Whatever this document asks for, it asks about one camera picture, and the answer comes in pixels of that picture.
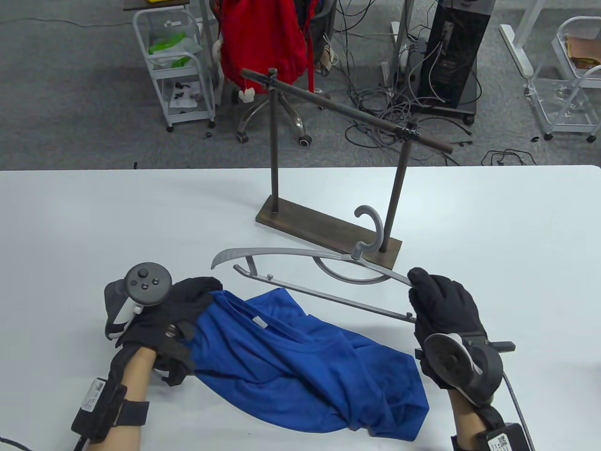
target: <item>sticker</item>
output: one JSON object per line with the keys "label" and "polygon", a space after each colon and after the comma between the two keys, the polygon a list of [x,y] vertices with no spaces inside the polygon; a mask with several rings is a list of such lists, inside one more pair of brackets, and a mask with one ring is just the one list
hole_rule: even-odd
{"label": "sticker", "polygon": [[490,451],[511,451],[511,445],[507,434],[499,434],[495,438],[489,440]]}
{"label": "sticker", "polygon": [[265,329],[269,324],[267,324],[265,321],[263,321],[261,318],[259,318],[258,316],[255,316],[252,319],[253,323],[255,324],[259,324],[259,326],[261,326],[262,329]]}
{"label": "sticker", "polygon": [[106,382],[101,381],[100,379],[94,379],[94,382],[92,382],[92,385],[88,390],[88,394],[85,395],[85,400],[81,405],[81,410],[85,410],[86,412],[94,411],[94,407],[96,407],[96,403],[98,402],[98,398],[100,397],[105,384]]}

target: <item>chair caster wheel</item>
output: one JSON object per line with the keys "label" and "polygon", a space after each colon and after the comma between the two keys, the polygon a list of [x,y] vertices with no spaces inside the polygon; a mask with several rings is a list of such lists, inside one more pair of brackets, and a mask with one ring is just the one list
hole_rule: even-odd
{"label": "chair caster wheel", "polygon": [[305,136],[299,138],[299,144],[302,147],[309,147],[311,145],[311,141],[312,141],[312,139],[309,135],[305,135]]}
{"label": "chair caster wheel", "polygon": [[475,117],[473,114],[464,114],[463,115],[463,123],[465,125],[473,125],[475,121]]}
{"label": "chair caster wheel", "polygon": [[236,137],[238,138],[238,141],[240,142],[240,144],[244,144],[248,142],[248,134],[246,132],[236,132]]}

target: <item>white desk leg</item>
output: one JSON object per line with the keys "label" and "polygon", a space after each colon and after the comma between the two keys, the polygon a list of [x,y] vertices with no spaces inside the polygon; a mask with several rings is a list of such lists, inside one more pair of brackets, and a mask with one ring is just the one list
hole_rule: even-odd
{"label": "white desk leg", "polygon": [[532,31],[536,19],[538,19],[540,11],[545,5],[545,1],[546,0],[530,0],[530,5],[523,15],[522,21],[515,33],[513,32],[511,25],[503,23],[499,26],[501,35],[511,52],[513,61],[516,62],[522,76],[525,78],[530,78],[534,74],[534,69],[526,56],[526,52],[524,52],[523,46]]}

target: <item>vertical metal pole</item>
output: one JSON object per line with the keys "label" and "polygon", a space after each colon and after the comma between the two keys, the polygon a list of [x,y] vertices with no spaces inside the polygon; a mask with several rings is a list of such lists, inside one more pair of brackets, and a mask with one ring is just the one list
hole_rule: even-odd
{"label": "vertical metal pole", "polygon": [[395,75],[398,72],[398,68],[401,64],[401,52],[407,46],[408,39],[407,33],[409,29],[408,25],[411,24],[411,16],[413,15],[413,3],[415,0],[404,0],[403,9],[401,11],[401,19],[398,23],[398,34],[397,40],[394,43],[394,50],[392,52],[392,61],[390,62],[390,74],[388,75],[388,86],[392,86],[395,81]]}
{"label": "vertical metal pole", "polygon": [[[278,70],[269,69],[269,75],[278,76]],[[278,190],[278,92],[275,89],[269,90],[269,141],[271,148],[271,211],[279,211],[279,190]]]}
{"label": "vertical metal pole", "polygon": [[534,27],[534,23],[538,18],[538,15],[545,6],[546,0],[530,0],[528,8],[526,12],[522,16],[522,20],[520,21],[520,25],[517,26],[516,34],[513,38],[513,45],[517,49],[521,49],[524,47],[524,44],[528,40],[528,36],[530,36],[530,32]]}
{"label": "vertical metal pole", "polygon": [[411,154],[412,141],[405,141],[401,147],[401,155],[398,157],[397,172],[394,174],[394,183],[392,184],[392,193],[390,194],[390,203],[388,204],[388,212],[386,213],[386,222],[384,223],[384,241],[380,246],[380,252],[386,252],[388,248],[388,240],[392,231],[392,223],[394,215],[397,213],[398,199],[401,196],[401,188],[405,172],[407,172],[407,164],[409,163],[409,155]]}

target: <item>black glove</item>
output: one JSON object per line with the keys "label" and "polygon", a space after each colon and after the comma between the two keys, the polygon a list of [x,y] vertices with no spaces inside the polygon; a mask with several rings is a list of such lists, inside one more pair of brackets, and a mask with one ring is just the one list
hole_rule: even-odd
{"label": "black glove", "polygon": [[[409,302],[416,314],[415,338],[422,349],[426,338],[436,333],[486,335],[472,295],[459,282],[441,275],[429,275],[421,268],[411,269],[407,277],[413,285],[409,290]],[[432,371],[425,356],[420,364],[422,372],[440,388],[453,388]]]}
{"label": "black glove", "polygon": [[169,372],[163,378],[169,385],[179,385],[194,371],[190,350],[182,344],[189,342],[196,332],[196,322],[213,303],[209,292],[223,287],[213,277],[195,277],[173,285],[171,292],[159,305],[146,307],[136,315],[115,347],[123,349],[111,363],[111,373],[120,380],[125,364],[141,347],[154,349],[157,359],[154,367]]}

